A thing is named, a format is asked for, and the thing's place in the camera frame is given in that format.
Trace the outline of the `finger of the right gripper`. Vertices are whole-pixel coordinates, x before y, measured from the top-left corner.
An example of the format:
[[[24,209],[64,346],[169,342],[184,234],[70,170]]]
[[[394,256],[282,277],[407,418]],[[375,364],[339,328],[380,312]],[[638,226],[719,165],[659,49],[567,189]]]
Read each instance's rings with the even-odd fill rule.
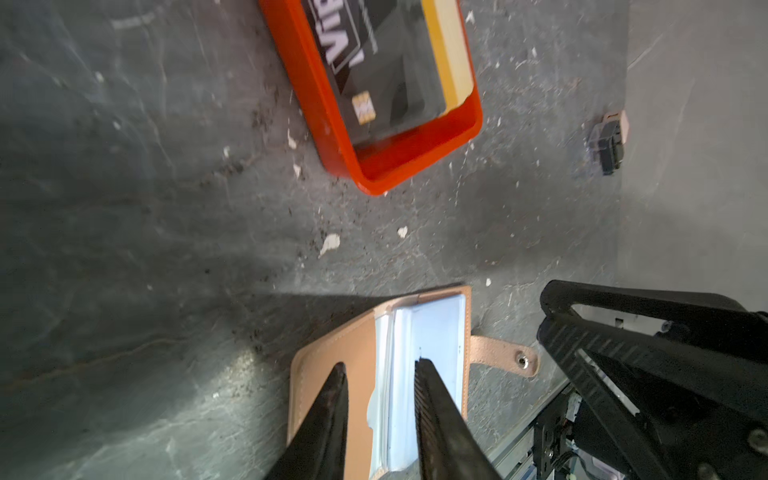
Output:
[[[566,374],[639,479],[764,479],[767,366],[657,336],[571,316],[544,319],[539,343]],[[605,384],[610,378],[646,419],[648,406],[670,405],[668,387],[711,412],[668,435],[648,431]]]
[[[679,323],[701,340],[739,342],[767,339],[767,316],[750,312],[724,295],[706,292],[629,289],[552,280],[540,296],[548,315],[571,313],[574,305],[615,310]]]

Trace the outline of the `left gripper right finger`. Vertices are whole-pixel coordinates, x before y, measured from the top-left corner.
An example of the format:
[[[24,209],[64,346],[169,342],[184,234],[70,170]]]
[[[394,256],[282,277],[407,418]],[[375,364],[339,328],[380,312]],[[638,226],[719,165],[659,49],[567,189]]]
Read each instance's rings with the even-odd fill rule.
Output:
[[[421,478],[500,478],[426,358],[415,362],[414,406]]]

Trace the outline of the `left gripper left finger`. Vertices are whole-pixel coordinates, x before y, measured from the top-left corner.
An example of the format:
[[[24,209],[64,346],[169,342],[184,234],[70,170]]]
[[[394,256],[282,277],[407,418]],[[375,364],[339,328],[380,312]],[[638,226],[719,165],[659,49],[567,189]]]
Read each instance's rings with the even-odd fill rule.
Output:
[[[347,427],[348,379],[345,365],[332,368],[286,451],[266,475],[278,479],[342,479]]]

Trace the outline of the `red plastic tray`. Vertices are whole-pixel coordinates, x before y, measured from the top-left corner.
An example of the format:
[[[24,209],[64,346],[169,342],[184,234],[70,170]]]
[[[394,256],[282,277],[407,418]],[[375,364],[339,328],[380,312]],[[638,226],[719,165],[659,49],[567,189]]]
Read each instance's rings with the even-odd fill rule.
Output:
[[[324,168],[380,195],[483,121],[455,1],[264,1]]]

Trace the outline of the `tan leather card holder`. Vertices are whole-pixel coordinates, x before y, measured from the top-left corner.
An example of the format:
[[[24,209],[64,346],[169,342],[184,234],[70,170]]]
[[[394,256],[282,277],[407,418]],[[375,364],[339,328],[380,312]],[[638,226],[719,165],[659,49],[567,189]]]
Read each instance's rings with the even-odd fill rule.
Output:
[[[294,438],[332,368],[344,365],[348,423],[344,476],[379,479],[417,459],[414,363],[432,361],[456,407],[468,413],[469,369],[483,364],[534,377],[531,348],[471,334],[468,286],[395,297],[302,348],[291,364],[288,436]]]

